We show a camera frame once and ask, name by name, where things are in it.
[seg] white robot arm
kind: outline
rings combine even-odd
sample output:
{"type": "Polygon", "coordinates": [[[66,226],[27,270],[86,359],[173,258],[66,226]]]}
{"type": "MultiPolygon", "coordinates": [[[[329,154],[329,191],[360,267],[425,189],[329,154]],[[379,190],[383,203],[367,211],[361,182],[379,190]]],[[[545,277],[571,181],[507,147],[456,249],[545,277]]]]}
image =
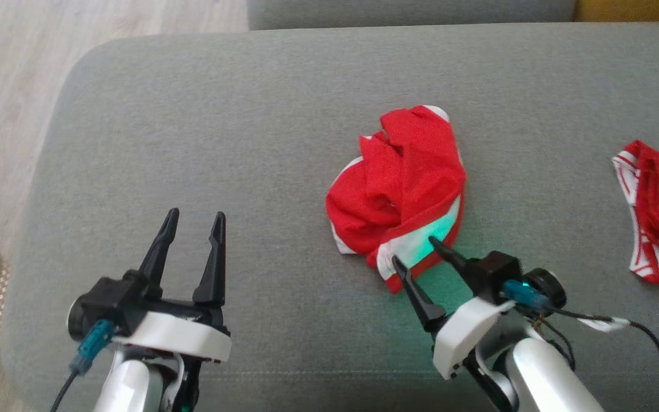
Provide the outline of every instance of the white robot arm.
{"type": "Polygon", "coordinates": [[[509,412],[597,412],[602,406],[573,372],[569,354],[539,331],[544,317],[559,312],[584,322],[598,320],[612,328],[639,323],[608,316],[589,316],[562,310],[566,294],[556,276],[544,269],[521,271],[517,258],[499,251],[482,260],[467,260],[440,240],[430,237],[436,253],[452,264],[474,297],[451,315],[434,305],[413,280],[410,271],[393,257],[393,266],[424,330],[434,340],[432,362],[445,380],[468,371],[494,407],[509,412]],[[487,360],[496,358],[489,367],[487,360]]]}
{"type": "Polygon", "coordinates": [[[70,379],[53,404],[62,400],[76,375],[83,375],[105,345],[113,363],[96,412],[189,412],[199,398],[202,363],[226,362],[230,332],[223,325],[225,304],[225,215],[218,213],[210,234],[204,274],[191,302],[162,299],[160,282],[178,209],[172,209],[138,271],[120,280],[101,278],[70,308],[68,332],[82,342],[70,379]]]}

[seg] white trim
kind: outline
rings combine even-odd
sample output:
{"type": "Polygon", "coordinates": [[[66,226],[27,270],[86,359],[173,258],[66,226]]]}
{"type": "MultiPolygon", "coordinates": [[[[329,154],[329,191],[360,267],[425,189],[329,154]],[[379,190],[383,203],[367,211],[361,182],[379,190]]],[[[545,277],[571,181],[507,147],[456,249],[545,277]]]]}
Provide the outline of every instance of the white trim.
{"type": "Polygon", "coordinates": [[[637,157],[635,157],[632,153],[630,153],[626,150],[620,151],[618,156],[622,156],[625,159],[627,159],[628,161],[632,162],[633,164],[637,164],[637,157]]]}
{"type": "Polygon", "coordinates": [[[380,245],[376,264],[383,280],[390,279],[390,276],[395,273],[391,261],[393,255],[397,255],[400,261],[409,268],[416,266],[421,259],[430,255],[434,251],[434,246],[429,243],[429,236],[445,239],[459,219],[460,206],[461,195],[454,199],[449,211],[441,218],[380,245]]]}
{"type": "MultiPolygon", "coordinates": [[[[633,164],[637,164],[637,159],[630,152],[622,151],[617,156],[624,157],[633,164]]],[[[642,233],[643,230],[640,229],[639,222],[637,221],[637,215],[635,214],[639,169],[633,168],[627,162],[623,161],[622,159],[618,159],[617,156],[612,158],[612,162],[614,162],[614,169],[617,172],[617,180],[619,180],[620,186],[622,186],[622,193],[624,193],[625,199],[627,200],[627,204],[630,209],[630,217],[632,218],[632,230],[634,235],[634,246],[632,250],[632,258],[630,259],[630,271],[641,277],[650,276],[654,274],[652,266],[657,265],[657,268],[659,268],[659,245],[650,244],[652,246],[652,250],[654,251],[654,255],[656,256],[656,261],[651,262],[648,258],[648,255],[644,251],[644,244],[649,243],[649,240],[648,237],[642,233]],[[648,264],[650,265],[649,268],[638,270],[638,268],[647,266],[648,264]]]]}
{"type": "Polygon", "coordinates": [[[329,226],[332,227],[332,237],[335,238],[335,243],[337,243],[337,249],[342,253],[343,255],[357,255],[358,253],[352,249],[350,249],[350,246],[345,243],[344,240],[340,239],[340,236],[337,234],[337,230],[335,230],[335,224],[330,221],[329,226]]]}
{"type": "Polygon", "coordinates": [[[432,112],[434,112],[434,114],[436,114],[437,116],[439,116],[442,119],[446,120],[447,123],[449,122],[449,114],[447,114],[447,112],[442,110],[442,108],[440,108],[436,105],[428,105],[428,104],[424,104],[423,106],[426,107],[426,109],[429,109],[432,112]]]}
{"type": "Polygon", "coordinates": [[[342,176],[342,174],[343,174],[347,169],[350,169],[351,167],[355,166],[356,164],[360,163],[361,161],[363,161],[363,156],[358,156],[358,157],[356,157],[355,159],[352,159],[352,160],[350,161],[350,163],[347,164],[347,166],[343,167],[342,170],[340,170],[340,173],[337,174],[337,177],[335,177],[335,179],[332,181],[332,184],[334,185],[335,182],[337,182],[337,179],[339,179],[340,176],[342,176]]]}

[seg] wooden floor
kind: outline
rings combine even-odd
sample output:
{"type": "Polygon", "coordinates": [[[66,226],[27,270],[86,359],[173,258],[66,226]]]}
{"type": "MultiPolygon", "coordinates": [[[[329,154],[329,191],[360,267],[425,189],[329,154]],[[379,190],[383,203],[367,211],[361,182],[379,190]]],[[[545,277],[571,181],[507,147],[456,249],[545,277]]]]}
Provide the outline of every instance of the wooden floor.
{"type": "MultiPolygon", "coordinates": [[[[11,256],[50,114],[76,60],[123,37],[246,30],[245,0],[0,0],[3,258],[11,256]]],[[[1,365],[0,411],[29,411],[1,365]]]]}

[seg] fabric upholstery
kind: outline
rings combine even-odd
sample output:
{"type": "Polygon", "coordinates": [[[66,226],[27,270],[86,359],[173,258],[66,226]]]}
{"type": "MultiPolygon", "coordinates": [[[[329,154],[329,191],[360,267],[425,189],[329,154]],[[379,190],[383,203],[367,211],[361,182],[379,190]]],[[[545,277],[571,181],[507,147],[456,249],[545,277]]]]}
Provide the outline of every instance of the fabric upholstery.
{"type": "Polygon", "coordinates": [[[252,30],[572,21],[575,0],[248,0],[252,30]]]}
{"type": "MultiPolygon", "coordinates": [[[[450,115],[468,175],[458,250],[554,271],[571,310],[659,336],[659,286],[628,272],[632,232],[610,158],[659,149],[659,24],[540,23],[258,31],[118,40],[71,72],[18,242],[2,360],[46,410],[76,353],[71,302],[138,267],[181,209],[162,286],[189,298],[217,211],[228,216],[231,359],[204,368],[198,410],[489,410],[441,381],[403,294],[338,253],[324,196],[388,110],[450,115]]],[[[469,297],[437,266],[447,307],[469,297]]],[[[607,410],[653,410],[659,362],[638,331],[552,318],[607,410]]],[[[63,410],[90,410],[97,359],[63,410]]]]}

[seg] blue connector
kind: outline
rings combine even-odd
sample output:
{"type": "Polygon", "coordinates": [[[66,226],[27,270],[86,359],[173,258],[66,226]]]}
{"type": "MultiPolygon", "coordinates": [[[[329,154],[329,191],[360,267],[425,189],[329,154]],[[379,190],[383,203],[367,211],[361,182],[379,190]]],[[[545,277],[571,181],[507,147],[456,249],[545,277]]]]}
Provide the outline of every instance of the blue connector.
{"type": "Polygon", "coordinates": [[[550,304],[549,298],[541,295],[538,290],[531,287],[529,284],[521,283],[515,280],[508,280],[502,284],[502,291],[505,297],[520,303],[526,308],[530,308],[536,312],[546,310],[550,304]]]}
{"type": "Polygon", "coordinates": [[[109,320],[99,320],[78,346],[78,355],[70,363],[70,372],[83,376],[93,365],[96,355],[106,347],[116,334],[116,327],[109,320]]]}

